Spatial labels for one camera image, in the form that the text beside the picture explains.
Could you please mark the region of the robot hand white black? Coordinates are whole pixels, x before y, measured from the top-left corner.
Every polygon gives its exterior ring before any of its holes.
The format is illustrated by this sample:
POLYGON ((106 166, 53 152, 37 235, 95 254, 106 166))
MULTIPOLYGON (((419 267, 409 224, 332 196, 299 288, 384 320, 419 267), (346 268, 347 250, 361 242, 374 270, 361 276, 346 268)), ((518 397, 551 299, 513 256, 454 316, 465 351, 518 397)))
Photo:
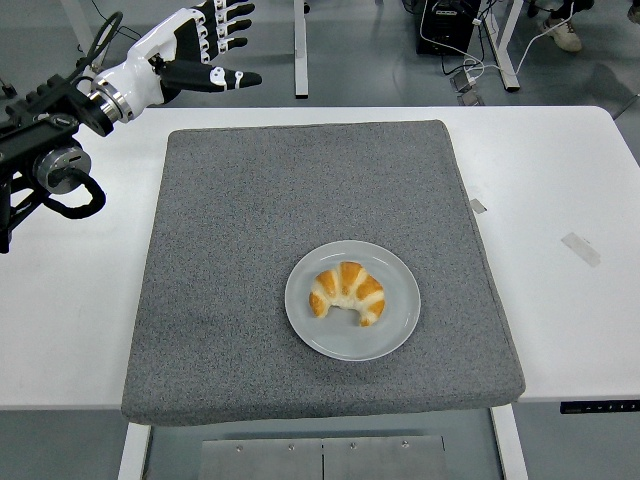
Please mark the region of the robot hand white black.
POLYGON ((98 74, 91 93, 126 123, 183 90, 219 93, 260 84, 257 73, 214 63, 247 44, 234 34, 252 25, 254 10, 249 1, 204 1, 176 11, 134 43, 124 62, 98 74))

